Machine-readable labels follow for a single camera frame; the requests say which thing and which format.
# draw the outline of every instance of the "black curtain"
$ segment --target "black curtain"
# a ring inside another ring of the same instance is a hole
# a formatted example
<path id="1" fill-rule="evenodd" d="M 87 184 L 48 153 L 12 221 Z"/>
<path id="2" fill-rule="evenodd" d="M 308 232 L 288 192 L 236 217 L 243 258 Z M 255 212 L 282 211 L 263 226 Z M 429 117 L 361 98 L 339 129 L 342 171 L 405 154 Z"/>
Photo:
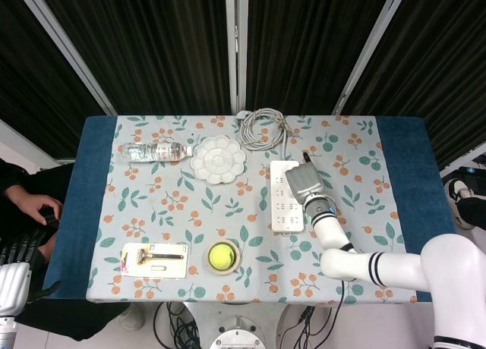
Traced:
<path id="1" fill-rule="evenodd" d="M 119 114 L 229 114 L 225 0 L 46 0 Z"/>
<path id="2" fill-rule="evenodd" d="M 0 0 L 0 119 L 54 158 L 73 158 L 103 111 L 22 0 Z"/>
<path id="3" fill-rule="evenodd" d="M 486 141 L 486 0 L 402 0 L 343 114 L 422 117 L 440 168 Z"/>
<path id="4" fill-rule="evenodd" d="M 330 114 L 386 0 L 249 0 L 246 109 Z"/>

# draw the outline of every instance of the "metal frame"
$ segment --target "metal frame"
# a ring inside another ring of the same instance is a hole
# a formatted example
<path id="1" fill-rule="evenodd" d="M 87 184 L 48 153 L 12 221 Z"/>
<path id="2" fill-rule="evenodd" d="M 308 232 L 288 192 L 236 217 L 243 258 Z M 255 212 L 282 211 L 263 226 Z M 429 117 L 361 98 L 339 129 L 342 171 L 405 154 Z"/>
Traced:
<path id="1" fill-rule="evenodd" d="M 103 92 L 101 86 L 96 81 L 90 69 L 74 47 L 66 32 L 62 29 L 61 24 L 57 21 L 44 0 L 24 0 L 29 9 L 33 12 L 36 19 L 57 45 L 59 51 L 66 58 L 68 63 L 73 67 L 74 72 L 78 75 L 84 86 L 93 95 L 99 107 L 107 115 L 117 115 L 112 103 Z"/>
<path id="2" fill-rule="evenodd" d="M 226 0 L 226 33 L 228 36 L 228 66 L 229 66 L 229 98 L 231 100 L 231 111 L 233 114 L 238 112 L 238 84 L 236 75 L 236 19 L 235 10 L 236 0 Z"/>
<path id="3" fill-rule="evenodd" d="M 380 15 L 378 15 L 377 21 L 375 22 L 373 29 L 371 30 L 370 35 L 368 36 L 368 39 L 361 50 L 358 60 L 356 61 L 355 66 L 348 77 L 346 85 L 344 86 L 344 89 L 342 89 L 341 96 L 334 106 L 332 115 L 341 114 L 342 108 L 348 101 L 348 98 L 351 96 L 352 91 L 363 74 L 366 65 L 370 61 L 371 56 L 377 48 L 381 37 L 385 33 L 385 30 L 387 30 L 388 25 L 390 24 L 390 21 L 392 20 L 393 15 L 395 15 L 396 9 L 398 9 L 401 2 L 402 0 L 385 1 L 385 5 L 383 6 L 383 9 L 381 9 Z"/>
<path id="4" fill-rule="evenodd" d="M 486 142 L 480 144 L 479 146 L 469 150 L 465 155 L 460 156 L 454 162 L 447 165 L 442 171 L 440 171 L 440 176 L 442 178 L 446 177 L 449 173 L 454 172 L 459 167 L 463 167 L 465 163 L 472 161 L 477 156 L 486 153 Z"/>
<path id="5" fill-rule="evenodd" d="M 248 0 L 236 0 L 238 104 L 236 112 L 246 109 L 246 64 L 248 55 Z"/>
<path id="6" fill-rule="evenodd" d="M 226 0 L 229 95 L 234 115 L 245 110 L 248 53 L 248 0 Z"/>
<path id="7" fill-rule="evenodd" d="M 50 155 L 2 120 L 0 120 L 0 142 L 40 168 L 53 168 L 59 165 Z"/>

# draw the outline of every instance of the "white cable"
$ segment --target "white cable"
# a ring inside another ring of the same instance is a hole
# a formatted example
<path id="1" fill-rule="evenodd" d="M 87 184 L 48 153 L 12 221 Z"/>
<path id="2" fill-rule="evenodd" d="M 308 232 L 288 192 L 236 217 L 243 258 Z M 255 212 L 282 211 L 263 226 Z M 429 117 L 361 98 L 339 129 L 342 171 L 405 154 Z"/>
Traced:
<path id="1" fill-rule="evenodd" d="M 276 136 L 264 142 L 261 138 L 253 135 L 252 127 L 259 118 L 267 118 L 278 124 Z M 240 126 L 240 139 L 243 146 L 251 151 L 262 151 L 272 149 L 277 144 L 282 144 L 282 158 L 285 159 L 287 135 L 293 135 L 292 129 L 287 124 L 283 114 L 272 108 L 260 108 L 255 112 L 249 113 L 242 121 Z"/>

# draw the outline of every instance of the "bottle label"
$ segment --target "bottle label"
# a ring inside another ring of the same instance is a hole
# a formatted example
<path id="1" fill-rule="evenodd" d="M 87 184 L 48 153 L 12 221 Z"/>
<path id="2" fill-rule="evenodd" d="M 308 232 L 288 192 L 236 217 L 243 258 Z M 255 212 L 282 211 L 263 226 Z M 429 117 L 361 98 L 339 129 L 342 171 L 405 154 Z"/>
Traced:
<path id="1" fill-rule="evenodd" d="M 160 161 L 171 161 L 172 144 L 171 143 L 158 143 L 157 144 L 157 157 Z"/>

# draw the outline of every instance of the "flower-shaped palette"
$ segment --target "flower-shaped palette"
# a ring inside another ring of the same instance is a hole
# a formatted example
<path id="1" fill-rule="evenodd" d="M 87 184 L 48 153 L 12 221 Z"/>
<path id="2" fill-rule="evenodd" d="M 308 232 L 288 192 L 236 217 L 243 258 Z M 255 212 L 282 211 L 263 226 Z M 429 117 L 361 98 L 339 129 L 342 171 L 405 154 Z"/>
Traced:
<path id="1" fill-rule="evenodd" d="M 210 184 L 228 184 L 243 173 L 246 160 L 236 140 L 220 135 L 206 138 L 194 148 L 191 167 L 198 178 Z"/>

